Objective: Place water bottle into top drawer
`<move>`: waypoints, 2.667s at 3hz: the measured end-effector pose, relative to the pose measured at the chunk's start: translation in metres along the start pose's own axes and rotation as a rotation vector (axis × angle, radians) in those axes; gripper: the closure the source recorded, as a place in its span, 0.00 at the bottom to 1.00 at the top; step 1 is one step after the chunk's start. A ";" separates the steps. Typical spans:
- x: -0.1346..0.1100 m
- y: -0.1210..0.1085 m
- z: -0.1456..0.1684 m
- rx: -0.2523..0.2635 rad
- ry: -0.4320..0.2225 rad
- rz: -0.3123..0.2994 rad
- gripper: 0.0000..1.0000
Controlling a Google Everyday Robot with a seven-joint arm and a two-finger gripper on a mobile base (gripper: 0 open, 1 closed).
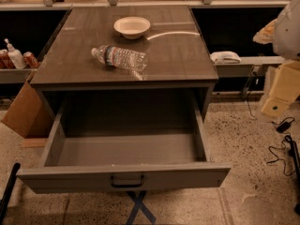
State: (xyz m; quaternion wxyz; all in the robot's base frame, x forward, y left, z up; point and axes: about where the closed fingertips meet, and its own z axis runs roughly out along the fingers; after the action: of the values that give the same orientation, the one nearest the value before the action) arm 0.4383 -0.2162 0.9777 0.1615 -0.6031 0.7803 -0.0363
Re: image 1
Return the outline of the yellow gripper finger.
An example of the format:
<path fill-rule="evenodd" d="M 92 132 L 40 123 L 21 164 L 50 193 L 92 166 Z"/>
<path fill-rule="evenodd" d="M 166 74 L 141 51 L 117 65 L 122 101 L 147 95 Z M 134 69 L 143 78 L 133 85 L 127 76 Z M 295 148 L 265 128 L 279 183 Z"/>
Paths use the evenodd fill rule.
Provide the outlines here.
<path fill-rule="evenodd" d="M 279 117 L 299 96 L 299 61 L 287 61 L 278 67 L 269 67 L 265 74 L 260 112 L 268 117 Z"/>

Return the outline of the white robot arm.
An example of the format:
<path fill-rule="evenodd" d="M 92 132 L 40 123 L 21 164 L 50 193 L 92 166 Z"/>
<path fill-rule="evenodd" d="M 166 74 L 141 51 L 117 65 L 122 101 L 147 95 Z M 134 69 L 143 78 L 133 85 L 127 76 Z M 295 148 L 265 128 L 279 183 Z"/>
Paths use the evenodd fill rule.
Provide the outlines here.
<path fill-rule="evenodd" d="M 270 88 L 264 89 L 260 113 L 279 117 L 300 96 L 300 0 L 291 0 L 276 19 L 255 34 L 257 43 L 273 44 L 285 62 L 274 70 Z"/>

